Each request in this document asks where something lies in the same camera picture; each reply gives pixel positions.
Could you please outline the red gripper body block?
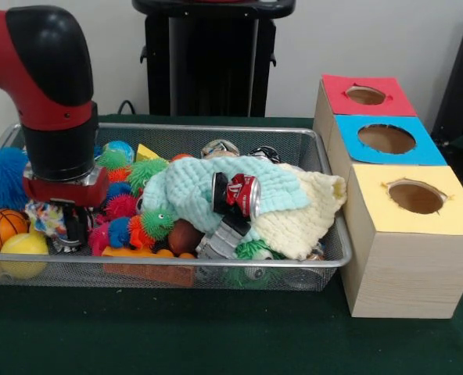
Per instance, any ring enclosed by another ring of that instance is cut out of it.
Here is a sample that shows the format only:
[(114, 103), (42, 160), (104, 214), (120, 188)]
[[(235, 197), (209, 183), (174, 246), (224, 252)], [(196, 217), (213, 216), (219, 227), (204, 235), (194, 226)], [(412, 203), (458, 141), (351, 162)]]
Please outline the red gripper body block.
[(31, 166), (25, 166), (23, 189), (28, 198), (37, 202), (99, 207), (106, 200), (109, 178), (106, 168), (95, 166), (79, 180), (46, 181), (37, 178)]

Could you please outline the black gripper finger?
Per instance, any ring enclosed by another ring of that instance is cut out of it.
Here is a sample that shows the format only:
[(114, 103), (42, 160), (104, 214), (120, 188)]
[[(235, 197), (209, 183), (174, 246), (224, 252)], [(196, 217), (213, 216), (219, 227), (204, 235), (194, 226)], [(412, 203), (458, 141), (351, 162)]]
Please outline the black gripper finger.
[(77, 220), (79, 241), (80, 243), (87, 243), (90, 227), (90, 212), (88, 208), (77, 207)]
[(74, 208), (65, 208), (65, 227), (66, 243), (69, 246), (77, 246), (79, 244), (78, 221), (74, 214)]

